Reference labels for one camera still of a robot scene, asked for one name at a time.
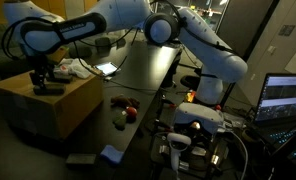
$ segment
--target screen display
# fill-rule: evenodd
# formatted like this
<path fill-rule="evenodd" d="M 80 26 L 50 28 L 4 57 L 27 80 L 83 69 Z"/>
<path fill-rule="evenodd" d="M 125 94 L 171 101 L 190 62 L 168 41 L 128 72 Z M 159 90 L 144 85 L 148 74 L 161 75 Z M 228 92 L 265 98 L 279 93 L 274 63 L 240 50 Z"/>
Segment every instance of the screen display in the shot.
<path fill-rule="evenodd" d="M 117 70 L 117 67 L 111 62 L 95 65 L 95 68 L 101 70 L 104 75 L 112 74 Z"/>
<path fill-rule="evenodd" d="M 296 117 L 296 74 L 267 74 L 255 121 Z"/>

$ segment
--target monitor screen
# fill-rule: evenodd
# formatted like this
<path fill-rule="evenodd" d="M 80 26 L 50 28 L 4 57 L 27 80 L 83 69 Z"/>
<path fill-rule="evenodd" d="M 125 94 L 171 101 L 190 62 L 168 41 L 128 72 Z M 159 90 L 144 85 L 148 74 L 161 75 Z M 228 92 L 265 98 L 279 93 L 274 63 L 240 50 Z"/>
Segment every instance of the monitor screen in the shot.
<path fill-rule="evenodd" d="M 296 117 L 296 74 L 267 74 L 255 122 Z"/>

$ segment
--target wire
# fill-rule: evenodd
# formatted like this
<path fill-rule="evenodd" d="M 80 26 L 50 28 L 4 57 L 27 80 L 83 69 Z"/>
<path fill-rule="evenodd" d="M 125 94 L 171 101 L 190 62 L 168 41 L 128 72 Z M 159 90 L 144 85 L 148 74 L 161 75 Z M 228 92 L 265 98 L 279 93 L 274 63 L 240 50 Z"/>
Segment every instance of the wire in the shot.
<path fill-rule="evenodd" d="M 245 104 L 245 105 L 248 105 L 248 106 L 251 106 L 251 107 L 253 106 L 253 105 L 251 105 L 251 104 L 249 104 L 249 103 L 243 102 L 243 101 L 238 100 L 238 99 L 236 99 L 236 98 L 234 98 L 234 97 L 229 96 L 229 98 L 231 98 L 232 100 L 237 101 L 237 102 L 239 102 L 239 103 L 242 103 L 242 104 Z"/>
<path fill-rule="evenodd" d="M 107 45 L 95 45 L 95 44 L 90 44 L 90 43 L 87 43 L 87 42 L 85 42 L 85 41 L 83 41 L 83 40 L 79 40 L 79 42 L 81 42 L 81 43 L 84 43 L 84 44 L 86 44 L 86 45 L 88 45 L 88 46 L 94 46 L 94 47 L 106 47 L 106 46 L 112 46 L 113 44 L 115 44 L 115 43 L 118 43 L 119 41 L 121 41 L 124 37 L 126 37 L 130 32 L 131 32 L 131 30 L 133 30 L 133 28 L 130 28 L 122 37 L 120 37 L 119 39 L 117 39 L 115 42 L 113 42 L 113 43 L 110 43 L 110 44 L 107 44 Z"/>
<path fill-rule="evenodd" d="M 133 37 L 133 39 L 132 39 L 132 41 L 131 41 L 130 47 L 132 47 L 132 45 L 133 45 L 134 42 L 135 42 L 135 39 L 136 39 L 136 36 L 137 36 L 138 30 L 139 30 L 139 28 L 136 29 L 136 33 L 135 33 L 135 35 L 134 35 L 134 37 Z M 125 63 L 127 57 L 128 57 L 128 56 L 126 55 L 125 58 L 124 58 L 124 60 L 123 60 L 123 61 L 121 62 L 121 64 L 116 68 L 116 70 L 113 72 L 113 74 L 116 73 L 116 72 L 121 68 L 121 66 Z"/>
<path fill-rule="evenodd" d="M 174 13 L 176 14 L 176 16 L 178 18 L 179 25 L 181 27 L 183 27 L 188 32 L 188 34 L 191 35 L 192 37 L 194 37 L 196 40 L 198 40 L 198 41 L 200 41 L 200 42 L 202 42 L 202 43 L 204 43 L 204 44 L 206 44 L 208 46 L 211 46 L 213 48 L 216 48 L 218 50 L 227 51 L 227 52 L 230 52 L 233 55 L 239 56 L 236 51 L 234 51 L 233 49 L 229 49 L 229 48 L 226 48 L 225 46 L 220 45 L 218 41 L 216 42 L 216 44 L 211 43 L 211 42 L 208 42 L 208 41 L 200 38 L 198 35 L 196 35 L 192 31 L 190 31 L 187 28 L 187 22 L 185 21 L 184 18 L 181 18 L 180 14 L 178 12 L 178 9 L 173 4 L 171 4 L 170 2 L 168 2 L 167 0 L 155 0 L 155 1 L 151 2 L 150 4 L 157 3 L 157 2 L 165 2 L 165 3 L 169 4 L 169 6 L 171 7 L 171 9 L 174 11 Z"/>
<path fill-rule="evenodd" d="M 268 180 L 271 180 L 272 176 L 274 175 L 274 172 L 275 172 L 275 167 L 273 167 L 273 168 L 271 169 L 271 174 L 270 174 Z"/>
<path fill-rule="evenodd" d="M 84 67 L 88 72 L 90 72 L 91 74 L 95 75 L 95 76 L 99 76 L 101 78 L 105 78 L 105 76 L 99 74 L 99 73 L 96 73 L 95 71 L 91 70 L 90 68 L 88 68 L 87 66 L 85 66 L 82 62 L 81 62 L 81 59 L 80 59 L 80 56 L 79 56 L 79 51 L 78 51 L 78 48 L 77 48 L 77 44 L 76 42 L 74 41 L 74 46 L 75 46 L 75 50 L 76 50 L 76 54 L 77 54 L 77 57 L 78 57 L 78 60 L 79 60 L 79 63 L 82 67 Z"/>
<path fill-rule="evenodd" d="M 127 86 L 127 85 L 123 85 L 121 83 L 109 80 L 109 82 L 112 82 L 114 84 L 120 85 L 121 87 L 127 88 L 127 89 L 132 89 L 132 90 L 136 90 L 136 91 L 153 91 L 153 92 L 157 92 L 158 90 L 154 90 L 154 89 L 142 89 L 142 88 L 135 88 L 135 87 L 131 87 L 131 86 Z"/>
<path fill-rule="evenodd" d="M 170 132 L 158 132 L 156 134 L 154 134 L 154 136 L 156 137 L 163 137 L 163 135 L 168 135 Z"/>
<path fill-rule="evenodd" d="M 182 48 L 184 51 L 185 51 L 185 53 L 186 53 L 186 55 L 187 55 L 187 57 L 189 58 L 189 60 L 192 62 L 192 64 L 194 64 L 197 68 L 199 68 L 199 66 L 197 65 L 197 63 L 196 62 L 194 62 L 192 59 L 191 59 L 191 57 L 189 56 L 189 54 L 188 54 L 188 52 L 187 52 L 187 50 L 186 50 L 186 48 L 183 46 L 183 48 Z"/>
<path fill-rule="evenodd" d="M 9 48 L 9 45 L 10 45 L 10 40 L 13 36 L 13 33 L 15 31 L 15 28 L 20 24 L 20 23 L 23 23 L 23 22 L 26 22 L 26 21 L 39 21 L 39 22 L 43 22 L 43 23 L 47 23 L 47 24 L 53 24 L 52 22 L 48 21 L 48 20 L 45 20 L 45 19 L 42 19 L 40 17 L 27 17 L 25 19 L 22 19 L 22 20 L 19 20 L 19 21 L 16 21 L 14 22 L 13 24 L 11 24 L 7 29 L 6 31 L 4 32 L 3 36 L 2 36 L 2 39 L 1 39 L 1 48 L 4 52 L 4 54 L 9 57 L 10 59 L 12 60 L 18 60 L 19 58 L 17 56 L 14 56 L 11 52 L 10 52 L 10 48 Z M 5 41 L 6 41 L 6 38 L 7 38 L 7 35 L 8 33 L 10 32 L 9 36 L 8 36 L 8 39 L 7 39 L 7 43 L 5 44 Z M 31 46 L 29 46 L 29 44 L 25 41 L 25 39 L 23 39 L 25 44 L 31 48 L 32 50 L 38 52 L 37 50 L 35 50 L 34 48 L 32 48 Z"/>
<path fill-rule="evenodd" d="M 247 148 L 246 148 L 245 144 L 242 142 L 242 140 L 237 136 L 237 134 L 235 134 L 231 130 L 228 130 L 228 129 L 226 129 L 226 130 L 227 130 L 227 132 L 230 132 L 231 134 L 233 134 L 239 140 L 240 144 L 242 145 L 242 147 L 245 150 L 245 165 L 244 165 L 244 170 L 243 170 L 241 178 L 240 178 L 240 180 L 243 180 L 244 177 L 245 177 L 245 174 L 246 174 L 247 164 L 248 164 L 248 151 L 247 151 Z"/>

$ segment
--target cardboard box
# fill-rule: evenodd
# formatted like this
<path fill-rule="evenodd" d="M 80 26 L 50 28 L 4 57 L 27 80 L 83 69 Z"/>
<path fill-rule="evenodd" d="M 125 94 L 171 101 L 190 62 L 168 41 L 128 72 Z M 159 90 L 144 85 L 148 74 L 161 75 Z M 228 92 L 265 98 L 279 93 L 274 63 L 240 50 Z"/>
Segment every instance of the cardboard box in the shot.
<path fill-rule="evenodd" d="M 29 72 L 0 81 L 2 116 L 17 128 L 63 140 L 102 102 L 99 77 L 74 78 L 60 96 L 37 96 Z"/>

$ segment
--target couch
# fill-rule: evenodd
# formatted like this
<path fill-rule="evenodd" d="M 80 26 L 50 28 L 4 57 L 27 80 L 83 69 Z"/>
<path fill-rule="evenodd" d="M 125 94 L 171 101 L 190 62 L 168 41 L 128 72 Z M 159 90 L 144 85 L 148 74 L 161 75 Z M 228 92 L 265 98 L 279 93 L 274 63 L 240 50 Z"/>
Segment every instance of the couch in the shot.
<path fill-rule="evenodd" d="M 25 59 L 21 59 L 18 61 L 13 61 L 12 59 L 8 58 L 2 48 L 1 48 L 1 39 L 6 30 L 7 26 L 4 24 L 0 24 L 0 80 L 8 78 L 13 75 L 17 75 L 23 72 L 28 71 L 31 69 L 28 66 L 28 63 Z M 10 44 L 10 52 L 18 57 L 24 57 L 19 45 L 14 41 L 11 40 Z"/>

